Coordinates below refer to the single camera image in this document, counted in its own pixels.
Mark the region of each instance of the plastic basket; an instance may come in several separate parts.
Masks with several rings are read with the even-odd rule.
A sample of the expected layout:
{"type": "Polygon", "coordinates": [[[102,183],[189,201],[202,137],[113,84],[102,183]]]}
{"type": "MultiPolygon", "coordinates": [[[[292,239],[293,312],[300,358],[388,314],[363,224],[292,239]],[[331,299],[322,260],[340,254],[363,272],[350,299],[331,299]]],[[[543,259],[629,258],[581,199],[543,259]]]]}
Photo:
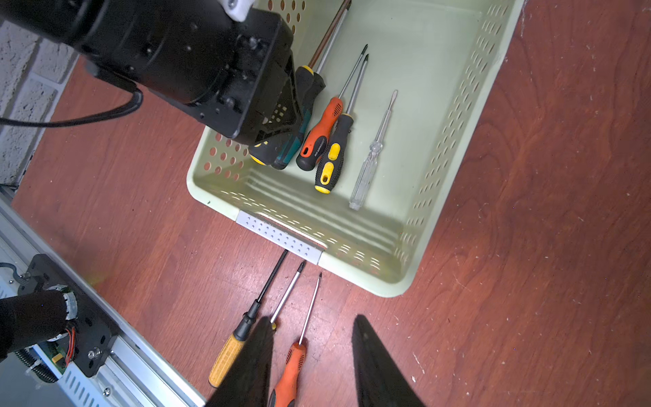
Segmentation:
{"type": "MultiPolygon", "coordinates": [[[[305,64],[339,0],[270,0],[295,30],[305,64]]],[[[333,193],[314,171],[255,163],[246,146],[206,128],[187,174],[190,194],[240,225],[379,296],[411,285],[506,54],[522,0],[354,0],[322,76],[316,124],[360,50],[370,53],[346,163],[333,193]],[[378,168],[360,211],[348,208],[394,89],[378,168]]],[[[344,104],[350,90],[344,95],[344,104]]]]}

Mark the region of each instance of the wood grain surface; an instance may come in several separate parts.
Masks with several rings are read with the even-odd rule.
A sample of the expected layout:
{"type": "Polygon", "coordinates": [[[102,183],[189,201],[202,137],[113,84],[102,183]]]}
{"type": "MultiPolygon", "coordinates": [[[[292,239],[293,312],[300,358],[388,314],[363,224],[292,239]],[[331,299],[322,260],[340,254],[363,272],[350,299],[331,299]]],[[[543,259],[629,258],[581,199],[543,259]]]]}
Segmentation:
{"type": "MultiPolygon", "coordinates": [[[[651,404],[650,33],[649,0],[526,4],[411,288],[377,298],[324,274],[298,405],[356,405],[359,313],[429,406],[651,404]]],[[[78,64],[54,119],[127,98],[78,64]]],[[[151,94],[124,119],[48,130],[13,205],[209,396],[282,249],[190,197],[201,130],[151,94]]],[[[272,386],[319,271],[281,314],[272,386]]]]}

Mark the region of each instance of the brick wall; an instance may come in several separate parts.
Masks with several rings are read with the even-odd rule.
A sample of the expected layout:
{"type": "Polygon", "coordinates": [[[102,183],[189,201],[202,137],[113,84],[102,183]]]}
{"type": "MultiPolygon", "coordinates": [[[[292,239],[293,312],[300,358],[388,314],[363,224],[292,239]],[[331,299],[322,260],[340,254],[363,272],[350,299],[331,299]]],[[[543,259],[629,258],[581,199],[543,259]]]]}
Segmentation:
{"type": "MultiPolygon", "coordinates": [[[[48,121],[77,53],[8,21],[0,21],[0,115],[48,121]]],[[[0,184],[18,185],[43,129],[0,126],[0,184]]]]}

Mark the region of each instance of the screwdriver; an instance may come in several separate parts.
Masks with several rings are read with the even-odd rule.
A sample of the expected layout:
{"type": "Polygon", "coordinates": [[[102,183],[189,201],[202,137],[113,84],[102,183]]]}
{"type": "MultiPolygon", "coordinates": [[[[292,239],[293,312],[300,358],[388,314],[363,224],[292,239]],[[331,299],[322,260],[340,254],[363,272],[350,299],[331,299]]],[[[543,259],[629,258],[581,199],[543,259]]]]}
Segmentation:
{"type": "Polygon", "coordinates": [[[324,67],[324,64],[326,62],[326,58],[330,52],[330,49],[332,48],[332,45],[335,43],[335,39],[337,38],[337,35],[339,34],[339,30],[341,29],[341,25],[344,21],[344,18],[346,17],[346,12],[344,11],[344,15],[341,18],[341,21],[339,22],[339,25],[335,29],[335,33],[332,36],[332,39],[330,43],[328,44],[327,49],[325,50],[323,58],[321,58],[321,62],[319,63],[318,68],[316,71],[313,73],[313,81],[310,89],[305,93],[305,97],[303,98],[303,122],[301,123],[301,128],[298,132],[297,135],[293,135],[287,143],[283,146],[283,149],[281,153],[276,157],[274,163],[272,166],[276,169],[284,169],[291,159],[296,155],[298,150],[301,148],[301,145],[303,144],[303,140],[305,138],[305,132],[307,131],[307,126],[310,123],[310,119],[312,118],[312,110],[314,109],[314,101],[316,97],[325,89],[326,83],[323,80],[323,77],[320,75],[321,69],[324,67]]]}
{"type": "Polygon", "coordinates": [[[325,108],[324,114],[321,116],[321,120],[316,124],[315,127],[307,135],[305,144],[303,144],[303,149],[301,154],[296,157],[296,164],[298,167],[304,171],[312,171],[316,166],[317,161],[321,158],[324,150],[326,149],[327,142],[330,139],[330,132],[332,127],[339,118],[339,115],[344,111],[344,102],[341,100],[341,96],[344,96],[346,87],[350,83],[351,78],[357,70],[357,66],[362,61],[364,53],[368,48],[368,44],[364,46],[362,53],[359,55],[353,70],[350,72],[344,87],[341,89],[339,96],[335,96],[330,99],[325,108]]]}
{"type": "Polygon", "coordinates": [[[393,107],[393,102],[396,101],[396,96],[398,96],[397,90],[393,91],[393,94],[391,95],[389,108],[384,113],[378,134],[375,136],[375,140],[373,140],[373,143],[370,145],[370,152],[368,153],[368,157],[364,160],[364,164],[362,164],[362,169],[359,171],[359,176],[357,177],[355,188],[353,189],[352,195],[350,195],[350,201],[348,204],[350,208],[354,210],[359,210],[362,207],[364,199],[366,199],[370,181],[375,175],[375,168],[378,166],[378,155],[380,155],[380,151],[382,151],[384,133],[386,133],[387,126],[389,125],[391,108],[393,107]]]}
{"type": "MultiPolygon", "coordinates": [[[[314,52],[310,64],[299,66],[294,74],[296,79],[296,97],[303,106],[303,123],[310,121],[314,99],[326,87],[323,78],[318,75],[318,73],[321,71],[321,68],[323,68],[327,55],[332,48],[332,44],[339,34],[341,26],[348,13],[348,8],[350,8],[350,0],[344,0],[340,7],[340,11],[337,12],[335,19],[330,23],[330,27],[328,27],[323,39],[321,39],[321,44],[319,44],[314,52]],[[318,60],[324,47],[325,54],[321,59],[318,69],[314,72],[312,71],[312,67],[316,60],[318,60]],[[307,120],[305,120],[306,112],[309,112],[307,120]]],[[[270,141],[267,140],[263,143],[253,145],[249,147],[251,157],[258,164],[270,164],[276,169],[284,169],[303,143],[305,130],[300,131],[300,134],[300,138],[296,134],[281,134],[270,141]]]]}
{"type": "Polygon", "coordinates": [[[283,309],[284,303],[287,302],[287,298],[289,298],[289,294],[292,293],[292,290],[294,289],[294,286],[296,285],[296,280],[298,280],[299,277],[301,277],[301,272],[303,271],[305,267],[306,260],[303,260],[301,264],[298,266],[298,270],[296,270],[296,274],[294,274],[294,278],[292,279],[292,282],[289,283],[289,287],[285,290],[285,294],[283,295],[283,298],[281,301],[278,303],[278,306],[276,307],[276,310],[273,312],[273,315],[271,316],[271,328],[275,331],[276,330],[276,319],[278,318],[278,314],[281,313],[281,309],[283,309]]]}
{"type": "Polygon", "coordinates": [[[303,344],[303,338],[305,337],[305,330],[307,329],[307,321],[310,320],[310,314],[312,313],[312,308],[314,307],[314,300],[316,299],[316,292],[319,289],[319,284],[321,283],[321,276],[323,273],[319,273],[319,278],[316,280],[316,287],[314,288],[314,294],[312,295],[312,302],[310,302],[310,308],[307,310],[307,316],[305,317],[305,323],[303,324],[303,331],[301,332],[301,338],[298,342],[294,342],[289,348],[289,353],[287,353],[287,364],[281,379],[278,381],[278,384],[271,392],[271,397],[269,398],[269,407],[294,407],[296,403],[296,388],[298,386],[298,374],[301,372],[303,367],[303,362],[305,362],[305,354],[307,353],[307,348],[303,344]]]}
{"type": "Polygon", "coordinates": [[[348,134],[350,133],[350,129],[354,122],[350,113],[353,111],[353,106],[357,100],[357,93],[362,84],[362,79],[364,79],[364,71],[366,70],[367,64],[368,54],[364,58],[364,63],[359,70],[359,75],[355,82],[355,88],[353,89],[353,95],[350,97],[350,102],[348,103],[348,109],[337,119],[337,127],[335,128],[332,137],[330,137],[330,144],[325,150],[324,158],[321,160],[319,168],[316,170],[314,188],[319,192],[330,193],[335,185],[337,185],[337,181],[341,175],[341,169],[344,166],[344,153],[346,151],[346,145],[348,144],[348,134]]]}
{"type": "Polygon", "coordinates": [[[249,332],[251,331],[251,326],[253,326],[255,323],[255,318],[258,314],[258,310],[262,305],[262,299],[267,293],[267,290],[269,289],[273,278],[278,273],[278,269],[280,269],[284,258],[287,256],[287,253],[287,250],[283,251],[281,258],[278,260],[278,263],[276,263],[276,267],[273,268],[271,275],[267,279],[262,292],[253,302],[253,304],[251,304],[249,311],[242,316],[242,321],[240,321],[238,327],[235,328],[233,333],[229,336],[226,343],[224,344],[224,347],[221,349],[221,352],[217,356],[217,360],[215,360],[215,364],[213,365],[212,370],[210,371],[210,375],[208,376],[208,381],[213,387],[218,387],[221,384],[221,381],[224,380],[224,376],[226,376],[226,373],[228,373],[238,354],[240,354],[240,351],[244,346],[244,341],[246,341],[249,336],[249,332]]]}

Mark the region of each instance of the red wire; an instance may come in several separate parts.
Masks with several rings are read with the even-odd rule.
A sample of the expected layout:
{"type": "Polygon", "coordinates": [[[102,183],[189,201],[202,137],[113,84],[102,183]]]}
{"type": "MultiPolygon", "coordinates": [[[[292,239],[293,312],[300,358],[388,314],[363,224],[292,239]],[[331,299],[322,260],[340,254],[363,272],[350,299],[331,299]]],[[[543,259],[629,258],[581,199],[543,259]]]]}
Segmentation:
{"type": "Polygon", "coordinates": [[[74,327],[72,327],[72,330],[66,329],[66,332],[68,332],[68,353],[66,354],[66,366],[68,366],[75,354],[75,340],[77,335],[74,327]]]}

